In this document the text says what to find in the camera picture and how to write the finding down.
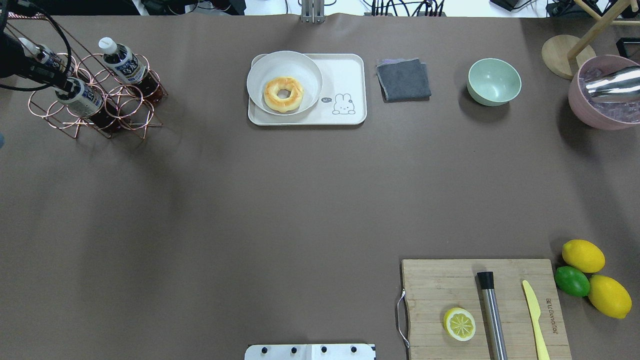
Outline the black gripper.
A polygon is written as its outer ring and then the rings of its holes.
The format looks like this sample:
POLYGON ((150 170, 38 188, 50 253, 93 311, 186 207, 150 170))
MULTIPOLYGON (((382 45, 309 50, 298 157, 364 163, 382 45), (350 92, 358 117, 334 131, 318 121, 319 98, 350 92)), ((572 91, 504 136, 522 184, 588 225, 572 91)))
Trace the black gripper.
POLYGON ((20 76, 32 81, 45 81, 46 87, 53 87, 65 94, 74 89, 74 82, 66 73, 44 70, 36 66, 36 61, 23 50, 20 41, 2 32, 0 35, 0 77, 20 76))

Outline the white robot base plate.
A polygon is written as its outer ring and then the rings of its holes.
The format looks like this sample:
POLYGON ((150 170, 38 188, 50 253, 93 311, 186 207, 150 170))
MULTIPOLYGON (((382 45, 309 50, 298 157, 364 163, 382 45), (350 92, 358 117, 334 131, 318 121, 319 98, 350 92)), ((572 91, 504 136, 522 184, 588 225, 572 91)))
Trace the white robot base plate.
POLYGON ((376 360, 374 344, 254 344, 247 347, 245 360, 376 360))

